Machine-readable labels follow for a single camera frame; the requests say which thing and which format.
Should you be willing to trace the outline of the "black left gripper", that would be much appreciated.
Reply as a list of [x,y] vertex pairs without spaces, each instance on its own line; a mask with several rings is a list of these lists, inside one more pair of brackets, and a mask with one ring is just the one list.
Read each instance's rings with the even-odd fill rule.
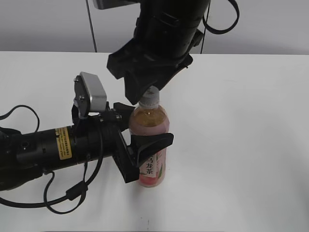
[[103,146],[103,157],[112,157],[125,183],[137,181],[141,167],[148,158],[173,144],[174,135],[163,133],[151,136],[131,135],[127,145],[122,132],[129,128],[134,106],[116,102],[113,108],[92,116],[98,130],[98,142]]

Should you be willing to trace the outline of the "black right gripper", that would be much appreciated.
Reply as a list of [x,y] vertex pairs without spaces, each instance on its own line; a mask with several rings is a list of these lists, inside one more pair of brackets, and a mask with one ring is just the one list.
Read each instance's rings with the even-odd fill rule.
[[193,37],[134,37],[110,54],[107,69],[116,78],[124,78],[125,97],[135,105],[150,86],[162,90],[181,70],[193,62],[189,55]]

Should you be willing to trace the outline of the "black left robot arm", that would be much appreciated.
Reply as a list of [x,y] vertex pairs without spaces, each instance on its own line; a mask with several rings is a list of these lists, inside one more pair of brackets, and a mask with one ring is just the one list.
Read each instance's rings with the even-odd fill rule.
[[131,136],[126,144],[122,133],[128,128],[133,107],[115,103],[104,112],[79,119],[72,108],[74,124],[28,134],[0,130],[0,189],[11,190],[42,176],[100,156],[112,157],[124,181],[139,179],[140,167],[155,153],[173,143],[171,133]]

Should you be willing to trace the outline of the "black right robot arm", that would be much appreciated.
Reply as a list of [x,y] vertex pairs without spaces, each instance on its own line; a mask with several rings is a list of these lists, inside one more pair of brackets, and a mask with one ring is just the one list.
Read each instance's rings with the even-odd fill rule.
[[145,91],[162,90],[193,59],[203,37],[198,26],[208,0],[142,0],[133,38],[108,57],[107,69],[125,82],[125,97],[137,104]]

